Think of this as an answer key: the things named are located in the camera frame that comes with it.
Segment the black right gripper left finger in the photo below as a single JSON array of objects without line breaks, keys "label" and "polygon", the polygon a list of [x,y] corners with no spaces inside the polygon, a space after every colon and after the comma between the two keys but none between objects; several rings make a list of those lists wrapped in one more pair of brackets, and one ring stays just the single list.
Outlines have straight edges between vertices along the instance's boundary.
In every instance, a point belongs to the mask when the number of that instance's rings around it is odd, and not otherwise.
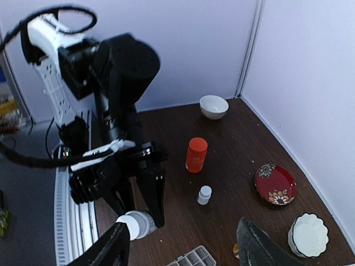
[{"label": "black right gripper left finger", "polygon": [[69,266],[122,265],[127,266],[130,234],[125,223],[112,225],[86,252],[70,262]]}]

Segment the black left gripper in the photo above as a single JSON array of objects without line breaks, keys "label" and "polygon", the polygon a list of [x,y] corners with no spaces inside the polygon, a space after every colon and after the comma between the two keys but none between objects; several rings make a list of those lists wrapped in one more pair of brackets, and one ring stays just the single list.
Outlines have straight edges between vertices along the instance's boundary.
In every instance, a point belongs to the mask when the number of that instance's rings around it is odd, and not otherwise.
[{"label": "black left gripper", "polygon": [[137,184],[155,225],[165,224],[164,191],[166,170],[155,167],[168,159],[162,144],[152,141],[119,151],[103,162],[72,172],[70,195],[76,204],[103,198],[118,215],[135,210],[129,178],[137,176]]}]

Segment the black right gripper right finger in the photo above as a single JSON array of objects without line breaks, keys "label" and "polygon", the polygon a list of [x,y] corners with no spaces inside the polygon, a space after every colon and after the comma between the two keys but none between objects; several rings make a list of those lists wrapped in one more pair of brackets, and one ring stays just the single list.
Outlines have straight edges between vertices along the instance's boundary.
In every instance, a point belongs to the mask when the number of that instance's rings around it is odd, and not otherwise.
[{"label": "black right gripper right finger", "polygon": [[304,265],[245,217],[238,223],[236,240],[240,265]]}]

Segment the clear plastic pill organizer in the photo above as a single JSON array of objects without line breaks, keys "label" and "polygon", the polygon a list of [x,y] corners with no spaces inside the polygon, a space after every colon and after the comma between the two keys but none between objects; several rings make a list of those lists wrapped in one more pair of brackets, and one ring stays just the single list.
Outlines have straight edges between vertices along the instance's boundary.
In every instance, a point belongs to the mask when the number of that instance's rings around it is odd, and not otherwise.
[{"label": "clear plastic pill organizer", "polygon": [[207,251],[207,249],[200,245],[192,251],[178,257],[167,266],[217,266],[216,260]]}]

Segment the small white pill bottle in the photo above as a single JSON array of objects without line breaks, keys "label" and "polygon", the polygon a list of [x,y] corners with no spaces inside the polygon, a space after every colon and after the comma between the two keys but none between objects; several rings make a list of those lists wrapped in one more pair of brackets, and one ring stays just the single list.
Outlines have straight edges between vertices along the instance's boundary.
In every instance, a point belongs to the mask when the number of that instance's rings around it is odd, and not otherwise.
[{"label": "small white pill bottle", "polygon": [[202,186],[197,196],[198,204],[202,206],[207,205],[211,196],[212,196],[212,188],[207,185]]}]

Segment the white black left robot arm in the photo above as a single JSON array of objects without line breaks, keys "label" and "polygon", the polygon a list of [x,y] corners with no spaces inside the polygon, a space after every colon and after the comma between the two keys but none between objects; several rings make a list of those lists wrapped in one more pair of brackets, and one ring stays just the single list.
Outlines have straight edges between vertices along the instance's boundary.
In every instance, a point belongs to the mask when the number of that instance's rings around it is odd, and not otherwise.
[{"label": "white black left robot arm", "polygon": [[[88,27],[71,29],[59,21],[61,11],[82,12],[92,20]],[[26,167],[66,167],[76,204],[103,199],[118,215],[135,208],[130,179],[136,177],[150,215],[161,228],[166,177],[161,163],[168,159],[168,152],[155,141],[145,142],[135,108],[159,72],[160,58],[129,33],[102,41],[86,37],[96,23],[90,9],[65,4],[33,12],[6,33],[1,48],[19,35],[26,62],[42,78],[52,102],[53,121],[69,155],[36,158],[6,145],[1,145],[1,154]],[[89,125],[66,101],[64,87],[77,100],[94,95],[101,147],[89,147]]]}]

